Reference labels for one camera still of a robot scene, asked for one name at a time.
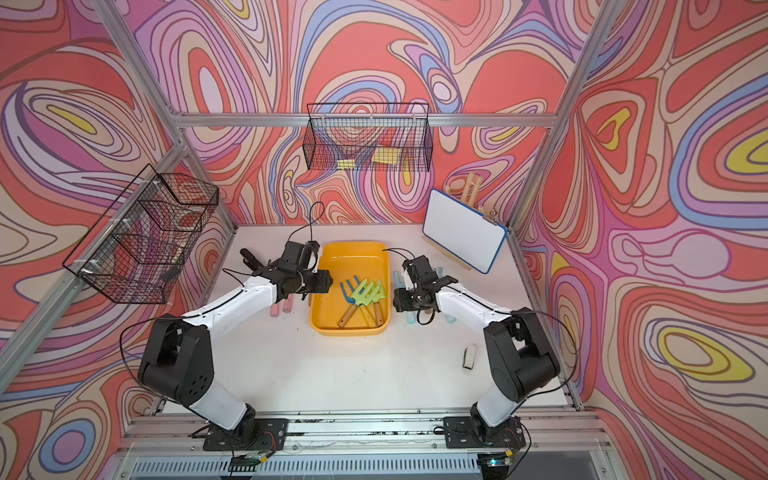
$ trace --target black wire basket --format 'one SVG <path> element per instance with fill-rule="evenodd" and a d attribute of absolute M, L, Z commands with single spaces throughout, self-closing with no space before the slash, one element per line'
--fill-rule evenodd
<path fill-rule="evenodd" d="M 68 264 L 89 230 L 63 265 L 112 302 L 166 303 L 218 204 L 214 185 L 154 172 L 94 252 Z"/>
<path fill-rule="evenodd" d="M 308 170 L 429 171 L 429 104 L 308 104 L 304 134 Z"/>

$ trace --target metal grille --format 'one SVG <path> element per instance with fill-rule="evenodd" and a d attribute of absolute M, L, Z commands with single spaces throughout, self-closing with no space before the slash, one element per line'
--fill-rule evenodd
<path fill-rule="evenodd" d="M 136 461 L 131 478 L 229 475 L 230 457 L 152 457 Z M 238 467 L 233 476 L 479 473 L 476 454 L 276 455 L 262 465 Z"/>
<path fill-rule="evenodd" d="M 309 170 L 429 171 L 432 130 L 424 103 L 308 104 Z"/>
<path fill-rule="evenodd" d="M 214 185 L 156 173 L 80 268 L 64 266 L 115 303 L 166 303 L 218 202 Z"/>

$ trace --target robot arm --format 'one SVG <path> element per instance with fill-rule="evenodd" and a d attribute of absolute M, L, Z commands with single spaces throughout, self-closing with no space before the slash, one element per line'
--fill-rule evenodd
<path fill-rule="evenodd" d="M 470 410 L 472 428 L 488 439 L 505 428 L 509 416 L 526 396 L 560 373 L 552 344 L 531 310 L 502 308 L 467 291 L 451 276 L 439 277 L 429 260 L 403 262 L 405 288 L 394 296 L 398 312 L 432 309 L 454 316 L 483 332 L 494 385 Z M 520 350 L 513 340 L 523 342 Z"/>
<path fill-rule="evenodd" d="M 289 241 L 281 258 L 266 266 L 255 264 L 250 253 L 243 256 L 257 270 L 241 288 L 181 318 L 164 315 L 154 321 L 138 372 L 142 385 L 226 430 L 236 449 L 247 448 L 256 438 L 255 412 L 215 379 L 211 346 L 291 293 L 328 293 L 333 284 L 328 270 L 317 269 L 317 242 Z"/>

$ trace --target yellow sponge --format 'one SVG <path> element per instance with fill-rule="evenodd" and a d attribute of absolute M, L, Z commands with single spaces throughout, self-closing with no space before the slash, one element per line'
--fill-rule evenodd
<path fill-rule="evenodd" d="M 392 147 L 377 147 L 373 152 L 373 161 L 380 164 L 396 165 L 400 161 L 402 149 Z"/>
<path fill-rule="evenodd" d="M 337 160 L 336 161 L 336 168 L 339 170 L 349 170 L 355 167 L 355 159 L 354 158 L 348 158 L 345 160 Z"/>

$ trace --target psychedelic patterned wall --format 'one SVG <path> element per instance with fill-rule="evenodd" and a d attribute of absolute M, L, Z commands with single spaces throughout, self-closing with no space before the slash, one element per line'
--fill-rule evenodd
<path fill-rule="evenodd" d="M 170 146 L 94 20 L 82 0 L 0 2 L 0 348 L 62 274 L 74 243 Z M 0 479 L 99 473 L 151 400 L 121 365 L 119 332 L 195 307 L 227 236 L 215 217 L 173 305 L 114 305 L 82 292 L 0 396 Z M 130 353 L 141 353 L 146 330 L 126 335 Z"/>
<path fill-rule="evenodd" d="M 73 244 L 169 146 L 80 1 L 10 5 L 0 6 L 3 344 L 58 278 Z"/>
<path fill-rule="evenodd" d="M 306 112 L 318 101 L 427 101 L 439 113 L 557 107 L 595 2 L 121 3 L 175 111 Z M 439 128 L 429 174 L 306 172 L 303 131 L 187 132 L 238 223 L 419 222 L 433 187 L 483 176 L 486 210 L 508 218 L 542 129 Z"/>
<path fill-rule="evenodd" d="M 508 219 L 544 135 L 544 128 L 462 127 L 454 154 L 435 146 L 429 172 L 345 172 L 307 171 L 302 130 L 196 127 L 187 136 L 235 222 L 249 224 L 304 223 L 318 200 L 324 222 L 422 222 L 429 190 L 458 196 L 470 171 L 482 178 L 477 205 Z"/>
<path fill-rule="evenodd" d="M 765 2 L 630 2 L 516 226 L 632 478 L 768 478 L 766 45 Z"/>

